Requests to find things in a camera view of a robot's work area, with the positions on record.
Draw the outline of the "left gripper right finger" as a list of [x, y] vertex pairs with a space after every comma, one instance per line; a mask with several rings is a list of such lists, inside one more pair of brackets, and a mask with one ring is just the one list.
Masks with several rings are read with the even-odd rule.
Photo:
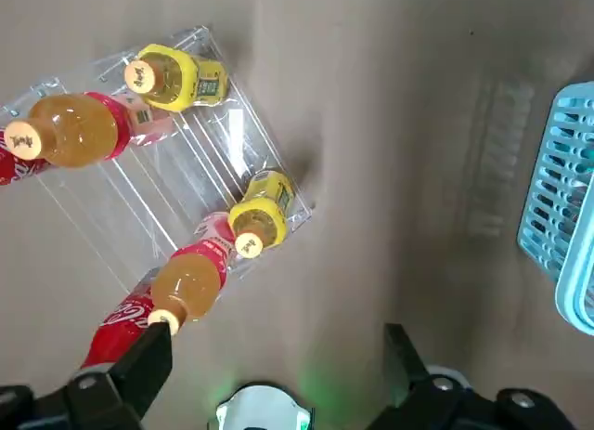
[[431, 373], [405, 328], [384, 326], [384, 361], [392, 402], [369, 429], [573, 429], [549, 397], [526, 388], [504, 388], [491, 400], [453, 375]]

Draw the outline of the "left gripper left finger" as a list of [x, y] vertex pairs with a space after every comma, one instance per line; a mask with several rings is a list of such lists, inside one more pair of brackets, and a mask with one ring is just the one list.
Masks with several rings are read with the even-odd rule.
[[80, 373], [46, 396], [25, 384], [3, 385], [1, 427], [140, 429], [172, 368], [170, 327], [153, 323], [108, 370]]

